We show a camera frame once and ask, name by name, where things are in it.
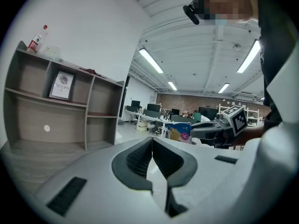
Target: framed picture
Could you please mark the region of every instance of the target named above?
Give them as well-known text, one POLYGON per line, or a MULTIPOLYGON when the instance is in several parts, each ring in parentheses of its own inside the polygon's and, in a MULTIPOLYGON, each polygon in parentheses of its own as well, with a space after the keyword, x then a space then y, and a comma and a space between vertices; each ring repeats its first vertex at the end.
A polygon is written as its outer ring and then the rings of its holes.
POLYGON ((75 74, 59 71, 55 78, 49 97, 70 100, 75 82, 75 74))

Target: paper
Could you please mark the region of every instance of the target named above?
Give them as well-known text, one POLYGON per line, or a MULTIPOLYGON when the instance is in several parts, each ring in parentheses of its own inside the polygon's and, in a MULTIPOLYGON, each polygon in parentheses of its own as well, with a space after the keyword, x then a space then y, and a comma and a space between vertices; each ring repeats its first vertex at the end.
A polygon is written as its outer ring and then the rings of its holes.
POLYGON ((60 71, 56 77, 51 95, 68 98, 74 76, 60 71))

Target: office desk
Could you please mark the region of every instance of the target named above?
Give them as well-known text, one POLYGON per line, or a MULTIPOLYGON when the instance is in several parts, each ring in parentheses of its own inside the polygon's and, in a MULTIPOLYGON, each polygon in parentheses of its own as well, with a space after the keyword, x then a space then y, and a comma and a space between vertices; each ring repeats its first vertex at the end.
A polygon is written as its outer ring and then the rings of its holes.
POLYGON ((132 117, 132 115, 137 115, 138 116, 137 127, 139 126, 139 122, 140 122, 141 117, 145 118, 145 119, 148 119, 148 120, 152 120, 152 121, 162 122, 163 127, 162 127, 162 132, 161 132, 161 138, 163 137, 163 134, 164 134, 164 131, 165 131, 165 124, 178 124, 178 123, 181 123, 181 122, 171 122, 171 121, 168 121, 168 120, 160 119, 159 117, 158 118, 153 118, 153 117, 141 114, 141 113, 135 113, 135 112, 131 112, 131 111, 128 111, 128 110, 125 110, 125 112, 127 112, 128 114, 131 114, 131 117, 132 117))

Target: ceiling light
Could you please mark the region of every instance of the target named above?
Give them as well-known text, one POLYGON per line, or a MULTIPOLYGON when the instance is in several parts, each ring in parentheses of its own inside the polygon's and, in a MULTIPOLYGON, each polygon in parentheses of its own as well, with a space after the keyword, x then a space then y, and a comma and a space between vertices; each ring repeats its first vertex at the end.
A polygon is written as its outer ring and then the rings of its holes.
POLYGON ((158 71, 158 73, 163 73, 160 66, 155 62, 155 60, 151 57, 151 55, 148 53, 148 51, 145 48, 142 48, 139 50, 139 53, 143 55, 145 59, 158 71))
POLYGON ((168 82, 168 84, 170 84, 170 86, 175 90, 177 91, 177 88, 174 86, 174 84, 172 82, 168 82))
POLYGON ((250 51, 248 53, 248 55, 246 56, 243 64, 239 67, 238 69, 238 73, 243 73, 246 68, 250 65, 250 63, 253 61, 253 59, 256 57, 257 53, 259 52, 259 50, 261 49, 260 47, 260 43, 258 42, 257 39, 255 39, 252 47, 250 48, 250 51))
POLYGON ((229 86, 229 83, 225 83, 224 86, 221 88, 221 90, 218 93, 221 94, 222 92, 224 92, 225 89, 228 88, 228 86, 229 86))

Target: wooden shelf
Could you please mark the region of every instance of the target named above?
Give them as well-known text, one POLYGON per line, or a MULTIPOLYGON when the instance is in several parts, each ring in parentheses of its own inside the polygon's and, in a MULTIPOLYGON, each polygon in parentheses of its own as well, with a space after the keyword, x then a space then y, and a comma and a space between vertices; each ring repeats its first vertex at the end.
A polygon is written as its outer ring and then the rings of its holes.
POLYGON ((20 41, 7 71, 3 110, 8 142, 71 143, 86 150, 113 145, 125 82, 26 50, 20 41), (68 101, 49 97, 60 71, 75 77, 68 101))
POLYGON ((114 116, 112 114, 97 113, 97 112, 88 112, 87 117, 88 118, 117 118, 117 116, 114 116))
POLYGON ((23 150, 30 152, 35 155, 36 152, 39 154, 69 154, 70 150, 72 153, 81 153, 85 150, 84 142, 71 142, 71 143, 52 143, 52 142, 40 142, 32 140, 18 139, 15 143, 10 144, 15 150, 23 150))
POLYGON ((67 67, 68 69, 72 69, 73 71, 76 71, 76 73, 77 73, 77 72, 82 72, 82 73, 88 74, 88 75, 90 75, 90 76, 92 76, 92 77, 96 77, 97 79, 101 79, 101 80, 104 80, 104 81, 113 83, 114 85, 117 85, 117 86, 119 86, 119 87, 123 87, 123 85, 121 85, 121 84, 118 83, 117 81, 114 81, 114 80, 109 79, 109 78, 103 78, 103 77, 100 77, 100 76, 98 76, 98 75, 91 74, 91 73, 89 73, 89 72, 83 70, 83 69, 82 69, 81 67, 79 67, 79 66, 75 66, 75 65, 71 66, 70 64, 65 64, 65 63, 63 63, 63 62, 53 61, 53 60, 51 60, 51 59, 48 59, 48 58, 46 58, 46 57, 43 57, 42 55, 39 55, 39 54, 36 54, 36 53, 27 52, 27 51, 22 50, 22 49, 20 49, 20 48, 18 48, 18 49, 16 49, 16 50, 19 51, 19 52, 28 54, 28 55, 30 55, 30 56, 35 56, 35 57, 38 57, 38 58, 47 60, 47 61, 49 61, 49 62, 54 62, 54 63, 56 63, 56 64, 60 64, 60 65, 62 65, 62 66, 67 67))
POLYGON ((83 104, 80 102, 62 101, 62 100, 54 99, 54 98, 42 98, 42 97, 38 96, 38 94, 29 92, 29 91, 13 90, 13 89, 9 89, 9 88, 5 88, 5 90, 15 93, 15 94, 18 94, 18 95, 26 96, 29 98, 34 98, 37 100, 47 101, 47 102, 51 102, 51 103, 62 104, 62 105, 71 105, 71 106, 84 107, 84 108, 87 107, 86 104, 83 104))

